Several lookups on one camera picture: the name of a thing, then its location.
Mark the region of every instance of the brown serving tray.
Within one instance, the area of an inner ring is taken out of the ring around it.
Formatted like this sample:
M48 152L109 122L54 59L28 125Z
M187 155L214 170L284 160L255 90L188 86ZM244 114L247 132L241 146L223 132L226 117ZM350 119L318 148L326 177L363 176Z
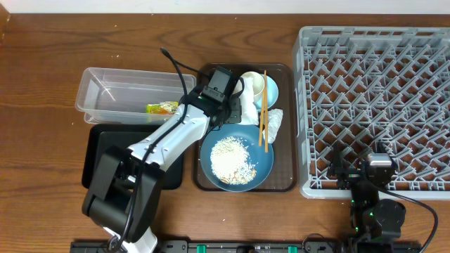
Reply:
M204 66L204 73L213 72L217 66L225 67L239 77L247 71L255 71L270 76L278 86L278 100L271 109L282 109L283 120L278 130L274 147L274 167L267 179L252 192L286 192L297 183L297 114L295 113L295 94L292 70L283 64L252 64L252 63L211 63ZM208 84L206 77L197 76L197 85ZM202 141L195 144L193 181L202 190L222 191L210 182L200 165L200 147Z

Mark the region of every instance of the dish rack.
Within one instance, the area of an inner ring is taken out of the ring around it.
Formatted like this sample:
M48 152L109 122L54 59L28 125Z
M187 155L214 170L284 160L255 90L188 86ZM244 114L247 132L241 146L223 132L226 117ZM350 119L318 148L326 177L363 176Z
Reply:
M450 199L450 29L303 27L292 50L300 191L350 198L326 172L381 142L399 165L388 190Z

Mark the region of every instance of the rice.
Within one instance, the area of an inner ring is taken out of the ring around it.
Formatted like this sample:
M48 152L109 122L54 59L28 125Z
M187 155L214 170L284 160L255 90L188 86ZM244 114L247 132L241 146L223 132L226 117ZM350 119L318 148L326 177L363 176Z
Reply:
M256 176L255 165L248 162L248 146L239 138L226 137L211 152L212 173L224 183L246 184Z

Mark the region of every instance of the blue plate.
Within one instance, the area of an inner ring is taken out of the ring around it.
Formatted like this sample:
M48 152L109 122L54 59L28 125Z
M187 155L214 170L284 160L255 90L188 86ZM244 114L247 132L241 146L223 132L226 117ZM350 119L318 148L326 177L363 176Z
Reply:
M267 109L272 107L277 99L278 99L278 86L276 85L276 82L272 78L270 78L270 76L267 76ZM261 112L262 97L254 104L258 112Z
M253 180L246 184L231 185L220 181L213 173L211 168L211 151L214 145L223 138L233 136L241 138L243 145L247 146L249 153L248 162L255 164L256 176ZM274 149L269 144L269 152L264 151L264 145L258 146L259 128L257 126L225 124L219 131L211 131L203 141L200 149L200 163L206 177L217 187L231 191L243 192L252 190L260 185L270 174L274 165Z

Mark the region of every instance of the white cup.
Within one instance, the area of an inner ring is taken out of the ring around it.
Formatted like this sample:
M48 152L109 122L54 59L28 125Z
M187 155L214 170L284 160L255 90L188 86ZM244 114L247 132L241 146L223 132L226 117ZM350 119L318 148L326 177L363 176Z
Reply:
M245 83L245 85L252 85L252 87L253 87L253 103L259 101L262 98L262 91L264 90L264 78L261 76L261 74L257 73L257 72L249 71L249 72L245 72L240 77L242 77L244 80L253 79L252 84Z

